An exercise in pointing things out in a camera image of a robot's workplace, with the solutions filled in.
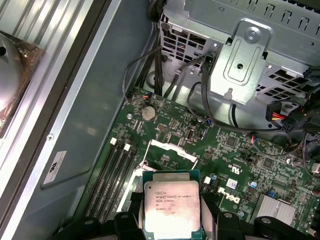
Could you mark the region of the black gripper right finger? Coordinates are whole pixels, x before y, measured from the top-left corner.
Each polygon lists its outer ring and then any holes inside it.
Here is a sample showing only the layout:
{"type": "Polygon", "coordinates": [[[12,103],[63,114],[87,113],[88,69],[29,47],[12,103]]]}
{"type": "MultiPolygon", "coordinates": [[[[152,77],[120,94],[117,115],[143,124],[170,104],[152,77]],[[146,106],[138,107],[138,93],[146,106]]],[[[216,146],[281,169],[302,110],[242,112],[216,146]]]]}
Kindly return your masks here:
{"type": "Polygon", "coordinates": [[[257,217],[253,224],[241,220],[237,214],[222,212],[213,194],[201,195],[202,226],[209,240],[308,240],[310,237],[282,221],[257,217]]]}

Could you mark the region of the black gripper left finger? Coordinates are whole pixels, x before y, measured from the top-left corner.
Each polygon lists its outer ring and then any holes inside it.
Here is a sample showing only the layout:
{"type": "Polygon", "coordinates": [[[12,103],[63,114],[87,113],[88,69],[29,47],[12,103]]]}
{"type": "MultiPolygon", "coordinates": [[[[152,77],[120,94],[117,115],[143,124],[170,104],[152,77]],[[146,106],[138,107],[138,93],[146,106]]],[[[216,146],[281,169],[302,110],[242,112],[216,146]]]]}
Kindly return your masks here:
{"type": "Polygon", "coordinates": [[[51,240],[143,240],[145,234],[139,226],[139,211],[143,193],[134,192],[128,211],[118,212],[113,219],[100,223],[86,216],[66,226],[50,237],[51,240]]]}

